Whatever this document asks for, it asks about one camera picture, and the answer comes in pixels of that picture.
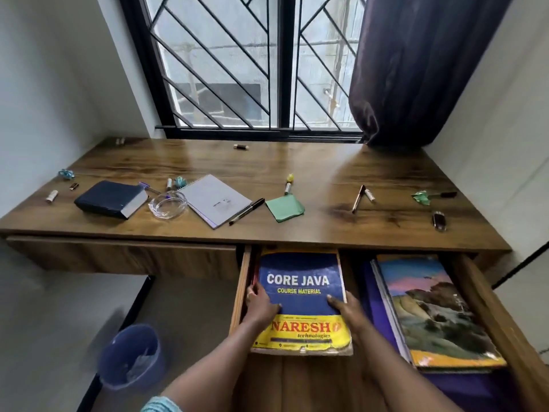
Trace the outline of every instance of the blue trash bin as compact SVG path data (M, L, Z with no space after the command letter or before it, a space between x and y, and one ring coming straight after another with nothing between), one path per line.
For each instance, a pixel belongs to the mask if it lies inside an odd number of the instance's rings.
M150 363L141 374L128 381L128 371L144 354L153 356ZM160 381L165 371L158 335L146 324L131 325L120 331L103 350L98 366L101 383L114 391L127 387L147 388Z

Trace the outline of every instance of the blue sleeve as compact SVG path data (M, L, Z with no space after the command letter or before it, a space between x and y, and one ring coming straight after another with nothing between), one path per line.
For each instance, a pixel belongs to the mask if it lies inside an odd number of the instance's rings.
M147 402L141 412L181 412L181 409L167 397L155 396Z

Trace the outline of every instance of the landscape illustration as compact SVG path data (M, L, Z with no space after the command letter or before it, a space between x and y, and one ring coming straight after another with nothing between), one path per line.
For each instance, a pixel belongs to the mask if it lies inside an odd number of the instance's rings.
M409 257L381 262L380 267L414 363L505 364L438 260Z

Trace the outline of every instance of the sticky note pad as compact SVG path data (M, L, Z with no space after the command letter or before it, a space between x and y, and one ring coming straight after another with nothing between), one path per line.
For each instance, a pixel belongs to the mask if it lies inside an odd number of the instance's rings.
M289 220L305 212L305 207L292 194L271 199L266 204L278 222Z

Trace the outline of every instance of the hand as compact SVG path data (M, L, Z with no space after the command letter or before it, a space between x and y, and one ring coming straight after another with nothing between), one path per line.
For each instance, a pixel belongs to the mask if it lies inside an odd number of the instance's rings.
M242 323L251 322L254 326L257 326L258 333L267 328L280 311L280 305L271 303L269 295L259 282L248 286L246 289L246 305L248 306L248 312Z
M345 323L351 332L358 334L369 325L369 320L364 314L359 300L349 291L346 292L346 295L347 303L336 299L331 295L328 295L328 303L341 312L341 316L345 319Z

